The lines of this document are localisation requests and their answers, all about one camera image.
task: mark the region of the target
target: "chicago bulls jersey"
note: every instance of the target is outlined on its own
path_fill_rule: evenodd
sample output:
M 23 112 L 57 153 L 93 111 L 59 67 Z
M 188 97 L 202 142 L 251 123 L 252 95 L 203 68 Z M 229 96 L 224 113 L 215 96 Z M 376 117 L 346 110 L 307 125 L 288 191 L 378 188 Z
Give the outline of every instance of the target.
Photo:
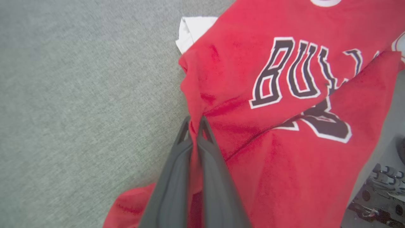
M 403 67 L 401 22 L 404 1 L 237 0 L 181 56 L 190 134 L 205 115 L 253 227 L 339 226 Z M 201 227 L 196 151 L 190 175 Z M 104 226 L 137 226 L 152 189 Z

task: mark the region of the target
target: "metal object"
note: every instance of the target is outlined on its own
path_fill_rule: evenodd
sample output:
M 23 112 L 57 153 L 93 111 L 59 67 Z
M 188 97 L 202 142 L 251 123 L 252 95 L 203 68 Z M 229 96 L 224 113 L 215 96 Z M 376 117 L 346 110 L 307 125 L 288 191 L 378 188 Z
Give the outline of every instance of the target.
M 342 228 L 405 228 L 405 202 L 395 197 L 405 196 L 403 175 L 392 167 L 377 164 L 348 206 Z

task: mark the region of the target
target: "gray carpet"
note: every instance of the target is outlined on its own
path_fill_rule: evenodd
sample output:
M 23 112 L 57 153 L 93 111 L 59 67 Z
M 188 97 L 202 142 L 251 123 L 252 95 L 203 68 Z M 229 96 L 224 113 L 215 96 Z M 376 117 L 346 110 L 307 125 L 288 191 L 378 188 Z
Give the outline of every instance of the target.
M 232 0 L 0 0 L 0 227 L 101 227 L 187 105 L 182 16 Z

